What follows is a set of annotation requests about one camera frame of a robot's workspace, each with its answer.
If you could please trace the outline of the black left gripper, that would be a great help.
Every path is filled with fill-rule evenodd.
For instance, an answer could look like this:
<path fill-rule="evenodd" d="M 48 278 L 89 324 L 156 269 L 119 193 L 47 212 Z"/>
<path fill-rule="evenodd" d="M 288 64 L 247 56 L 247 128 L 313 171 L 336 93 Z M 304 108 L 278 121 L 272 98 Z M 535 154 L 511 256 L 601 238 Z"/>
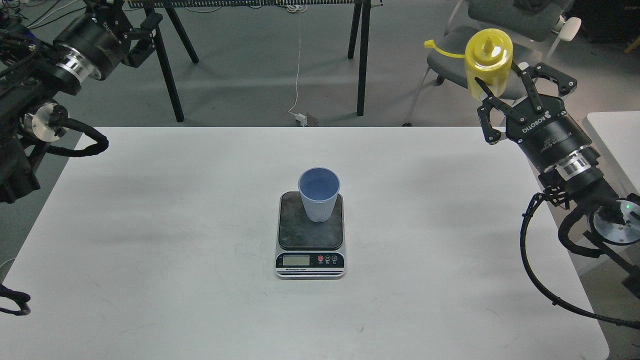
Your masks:
<path fill-rule="evenodd" d="M 126 30 L 125 0 L 83 0 L 82 17 L 76 18 L 54 39 L 61 52 L 57 68 L 78 82 L 87 78 L 105 80 L 118 64 L 139 68 L 155 51 L 156 29 L 163 19 L 159 13 L 147 15 L 140 27 Z M 124 31 L 117 38 L 114 31 Z"/>

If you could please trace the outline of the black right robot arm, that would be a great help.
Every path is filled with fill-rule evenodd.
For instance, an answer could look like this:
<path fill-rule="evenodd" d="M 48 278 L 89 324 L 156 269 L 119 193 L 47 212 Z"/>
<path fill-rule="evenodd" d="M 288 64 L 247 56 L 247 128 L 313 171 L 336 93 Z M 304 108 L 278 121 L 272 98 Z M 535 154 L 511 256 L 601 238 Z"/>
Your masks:
<path fill-rule="evenodd" d="M 639 196 L 618 196 L 598 167 L 599 153 L 592 139 L 567 112 L 563 98 L 578 86 L 572 76 L 548 64 L 512 63 L 526 97 L 508 105 L 475 75 L 467 78 L 480 89 L 478 119 L 487 143 L 503 139 L 518 144 L 538 171 L 543 191 L 535 193 L 522 217 L 519 252 L 525 272 L 538 291 L 554 306 L 580 316 L 638 330 L 639 322 L 602 316 L 581 309 L 547 289 L 535 276 L 527 256 L 526 235 L 531 219 L 543 202 L 570 210 L 558 227 L 558 241 L 570 253 L 597 259 L 608 256 L 624 269 L 622 281 L 634 297 L 639 296 L 639 267 L 615 253 L 612 246 L 639 241 Z"/>

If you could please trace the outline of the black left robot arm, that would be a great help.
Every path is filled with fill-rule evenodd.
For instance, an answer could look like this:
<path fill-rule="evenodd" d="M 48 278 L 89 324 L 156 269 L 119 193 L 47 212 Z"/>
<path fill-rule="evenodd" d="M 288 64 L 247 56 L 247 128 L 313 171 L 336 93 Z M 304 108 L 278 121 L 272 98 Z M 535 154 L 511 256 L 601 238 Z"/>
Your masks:
<path fill-rule="evenodd" d="M 93 157 L 109 141 L 72 118 L 55 100 L 75 96 L 87 79 L 105 80 L 119 65 L 138 68 L 155 51 L 162 16 L 134 26 L 122 0 L 87 0 L 84 12 L 48 43 L 19 19 L 1 25 L 1 202 L 15 203 L 41 188 L 36 171 L 46 154 Z"/>

